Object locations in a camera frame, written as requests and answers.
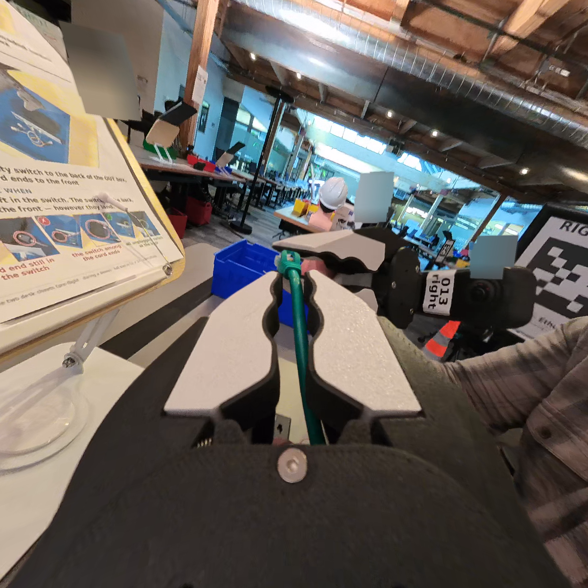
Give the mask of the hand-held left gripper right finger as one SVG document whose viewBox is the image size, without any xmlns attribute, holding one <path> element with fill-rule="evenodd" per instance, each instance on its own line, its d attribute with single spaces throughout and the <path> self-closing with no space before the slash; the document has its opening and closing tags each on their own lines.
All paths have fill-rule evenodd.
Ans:
<svg viewBox="0 0 588 588">
<path fill-rule="evenodd" d="M 352 420 L 419 417 L 422 407 L 376 312 L 317 270 L 305 275 L 307 403 L 329 429 Z"/>
</svg>

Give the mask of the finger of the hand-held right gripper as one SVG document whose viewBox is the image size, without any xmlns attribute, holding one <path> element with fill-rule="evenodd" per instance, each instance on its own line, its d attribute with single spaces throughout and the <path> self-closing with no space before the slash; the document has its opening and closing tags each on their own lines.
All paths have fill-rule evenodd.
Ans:
<svg viewBox="0 0 588 588">
<path fill-rule="evenodd" d="M 273 243 L 277 252 L 296 253 L 303 262 L 321 262 L 331 273 L 376 273 L 391 257 L 391 245 L 378 228 L 305 233 Z"/>
</svg>

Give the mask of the person's right forearm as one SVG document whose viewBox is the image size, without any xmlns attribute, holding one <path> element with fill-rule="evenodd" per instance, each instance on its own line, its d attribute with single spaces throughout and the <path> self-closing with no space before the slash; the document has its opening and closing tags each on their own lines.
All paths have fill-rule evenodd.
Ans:
<svg viewBox="0 0 588 588">
<path fill-rule="evenodd" d="M 587 417 L 587 318 L 483 356 L 444 364 L 438 373 L 460 386 L 487 427 L 522 427 L 542 408 L 565 427 Z"/>
</svg>

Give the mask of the small work table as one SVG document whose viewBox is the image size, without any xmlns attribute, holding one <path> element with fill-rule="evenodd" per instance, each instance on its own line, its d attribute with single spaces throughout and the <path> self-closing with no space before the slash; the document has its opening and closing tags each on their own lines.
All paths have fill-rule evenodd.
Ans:
<svg viewBox="0 0 588 588">
<path fill-rule="evenodd" d="M 296 227 L 297 230 L 303 231 L 306 233 L 319 233 L 324 232 L 325 230 L 309 224 L 307 216 L 298 217 L 293 213 L 294 206 L 287 206 L 282 209 L 275 210 L 273 215 L 274 217 L 280 219 L 282 224 L 287 224 L 291 227 Z"/>
</svg>

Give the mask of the orange reflective striped cloth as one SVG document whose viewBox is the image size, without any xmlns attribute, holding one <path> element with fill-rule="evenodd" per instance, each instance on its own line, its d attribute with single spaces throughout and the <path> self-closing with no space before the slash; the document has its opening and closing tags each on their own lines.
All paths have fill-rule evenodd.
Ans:
<svg viewBox="0 0 588 588">
<path fill-rule="evenodd" d="M 452 338 L 456 335 L 460 324 L 461 321 L 459 320 L 450 320 L 445 323 L 423 347 L 422 352 L 424 356 L 432 361 L 441 362 L 445 357 L 449 344 Z"/>
</svg>

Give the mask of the blue plastic bin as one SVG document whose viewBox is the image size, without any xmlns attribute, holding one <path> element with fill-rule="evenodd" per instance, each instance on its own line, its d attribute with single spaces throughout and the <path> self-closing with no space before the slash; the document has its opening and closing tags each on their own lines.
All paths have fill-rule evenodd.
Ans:
<svg viewBox="0 0 588 588">
<path fill-rule="evenodd" d="M 278 252 L 241 240 L 215 254 L 212 294 L 224 298 L 204 322 L 202 341 L 260 343 L 263 349 L 274 348 L 273 339 L 283 323 L 293 328 L 295 346 L 308 346 L 304 276 L 298 275 L 299 255 L 286 253 L 286 269 L 295 277 L 295 306 L 303 325 L 296 327 L 292 316 L 292 295 L 283 292 L 283 275 L 276 270 Z"/>
</svg>

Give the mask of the tilted board on clear stand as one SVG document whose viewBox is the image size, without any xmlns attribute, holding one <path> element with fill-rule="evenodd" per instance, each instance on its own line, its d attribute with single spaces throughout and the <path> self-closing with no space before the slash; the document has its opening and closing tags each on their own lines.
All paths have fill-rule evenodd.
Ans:
<svg viewBox="0 0 588 588">
<path fill-rule="evenodd" d="M 198 110 L 191 104 L 180 100 L 157 117 L 146 136 L 146 140 L 151 144 L 162 145 L 166 148 L 172 146 L 179 136 L 181 125 L 197 112 Z M 173 165 L 173 161 L 160 161 Z"/>
<path fill-rule="evenodd" d="M 222 152 L 222 154 L 217 157 L 215 163 L 216 172 L 220 175 L 231 175 L 232 170 L 230 164 L 236 157 L 236 154 L 244 147 L 246 147 L 245 143 L 236 142 L 228 150 Z"/>
</svg>

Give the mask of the wooden display board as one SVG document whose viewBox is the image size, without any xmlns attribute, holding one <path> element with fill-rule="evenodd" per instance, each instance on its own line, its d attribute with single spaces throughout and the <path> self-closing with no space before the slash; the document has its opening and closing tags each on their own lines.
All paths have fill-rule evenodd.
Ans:
<svg viewBox="0 0 588 588">
<path fill-rule="evenodd" d="M 1 362 L 177 280 L 185 248 L 117 124 L 82 144 L 98 166 L 1 148 Z"/>
</svg>

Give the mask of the black pole stand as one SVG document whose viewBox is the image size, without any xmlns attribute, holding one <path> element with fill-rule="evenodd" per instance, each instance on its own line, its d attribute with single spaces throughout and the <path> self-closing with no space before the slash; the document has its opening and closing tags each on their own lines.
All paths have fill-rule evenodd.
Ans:
<svg viewBox="0 0 588 588">
<path fill-rule="evenodd" d="M 293 103 L 293 97 L 281 89 L 278 89 L 273 86 L 267 86 L 266 90 L 267 94 L 275 99 L 270 117 L 269 127 L 266 131 L 266 138 L 264 140 L 258 164 L 256 166 L 254 178 L 249 183 L 249 193 L 247 196 L 244 197 L 245 207 L 242 211 L 242 217 L 239 221 L 233 220 L 229 222 L 229 228 L 233 232 L 243 236 L 248 236 L 252 233 L 252 227 L 246 224 L 247 214 L 249 212 L 252 199 L 254 197 L 254 192 L 258 184 L 259 177 L 263 175 L 263 173 L 267 169 L 270 153 L 275 142 L 277 131 L 281 124 L 285 107 Z"/>
</svg>

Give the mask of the green plastic bin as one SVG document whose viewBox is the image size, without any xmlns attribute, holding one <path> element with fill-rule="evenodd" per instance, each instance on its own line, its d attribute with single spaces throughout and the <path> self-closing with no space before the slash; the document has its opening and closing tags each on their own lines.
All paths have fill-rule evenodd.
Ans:
<svg viewBox="0 0 588 588">
<path fill-rule="evenodd" d="M 145 151 L 154 153 L 160 160 L 175 161 L 178 158 L 178 151 L 175 149 L 174 145 L 166 148 L 162 145 L 151 144 L 144 139 L 142 147 Z"/>
</svg>

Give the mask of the printed instruction sheet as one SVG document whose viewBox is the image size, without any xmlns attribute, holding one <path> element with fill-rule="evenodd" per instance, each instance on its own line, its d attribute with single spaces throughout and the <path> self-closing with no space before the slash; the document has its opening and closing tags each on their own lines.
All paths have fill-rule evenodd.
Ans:
<svg viewBox="0 0 588 588">
<path fill-rule="evenodd" d="M 69 64 L 1 1 L 1 323 L 184 258 L 118 127 L 87 114 Z"/>
</svg>

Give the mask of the person's plaid shirt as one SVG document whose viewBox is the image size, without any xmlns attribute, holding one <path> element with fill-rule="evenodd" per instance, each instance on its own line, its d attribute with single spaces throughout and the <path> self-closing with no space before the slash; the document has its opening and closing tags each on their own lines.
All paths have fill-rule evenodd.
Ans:
<svg viewBox="0 0 588 588">
<path fill-rule="evenodd" d="M 536 532 L 572 587 L 587 587 L 587 429 L 548 403 L 523 426 L 514 480 Z"/>
</svg>

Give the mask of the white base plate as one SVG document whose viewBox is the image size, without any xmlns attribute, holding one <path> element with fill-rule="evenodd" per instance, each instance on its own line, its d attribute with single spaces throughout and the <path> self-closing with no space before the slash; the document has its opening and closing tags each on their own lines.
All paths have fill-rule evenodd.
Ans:
<svg viewBox="0 0 588 588">
<path fill-rule="evenodd" d="M 1 578 L 52 523 L 77 466 L 111 408 L 143 368 L 96 349 L 84 372 L 65 383 L 77 406 L 73 424 L 48 447 L 2 460 Z"/>
</svg>

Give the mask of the silver ventilation duct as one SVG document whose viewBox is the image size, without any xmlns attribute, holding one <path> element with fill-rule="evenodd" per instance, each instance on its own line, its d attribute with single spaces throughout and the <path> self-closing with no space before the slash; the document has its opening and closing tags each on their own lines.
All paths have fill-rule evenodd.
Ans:
<svg viewBox="0 0 588 588">
<path fill-rule="evenodd" d="M 527 123 L 587 149 L 587 108 L 554 98 L 513 78 L 457 62 L 444 51 L 408 39 L 377 17 L 339 1 L 234 1 L 300 31 L 313 33 L 423 82 Z"/>
</svg>

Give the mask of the wooden post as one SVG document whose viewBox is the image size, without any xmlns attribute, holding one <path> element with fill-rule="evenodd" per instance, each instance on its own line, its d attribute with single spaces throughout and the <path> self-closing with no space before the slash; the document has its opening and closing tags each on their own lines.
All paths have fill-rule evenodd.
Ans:
<svg viewBox="0 0 588 588">
<path fill-rule="evenodd" d="M 180 126 L 180 144 L 187 153 L 195 145 L 199 110 L 208 81 L 207 64 L 212 35 L 215 30 L 219 1 L 198 1 L 187 66 L 187 79 L 183 101 L 195 109 L 195 114 Z"/>
</svg>

